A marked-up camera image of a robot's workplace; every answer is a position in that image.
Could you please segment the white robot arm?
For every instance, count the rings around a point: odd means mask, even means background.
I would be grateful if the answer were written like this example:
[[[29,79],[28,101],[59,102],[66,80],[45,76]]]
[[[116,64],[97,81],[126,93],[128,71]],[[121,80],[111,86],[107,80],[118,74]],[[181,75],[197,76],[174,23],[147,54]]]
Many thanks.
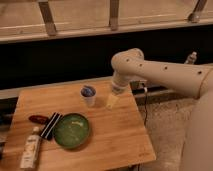
[[[138,48],[116,53],[111,91],[121,94],[133,77],[197,99],[187,127],[179,171],[213,171],[213,66],[147,61]]]

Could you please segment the white gripper wrist block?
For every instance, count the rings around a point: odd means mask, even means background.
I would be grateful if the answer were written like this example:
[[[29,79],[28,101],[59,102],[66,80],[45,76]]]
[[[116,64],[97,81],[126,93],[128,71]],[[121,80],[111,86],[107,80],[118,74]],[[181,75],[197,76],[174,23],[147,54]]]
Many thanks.
[[[117,103],[119,96],[116,94],[121,94],[123,93],[127,86],[129,85],[130,78],[128,76],[119,76],[119,75],[114,75],[112,77],[111,81],[111,89],[112,92],[110,93],[107,99],[106,103],[106,108],[107,109],[112,109],[114,105]]]

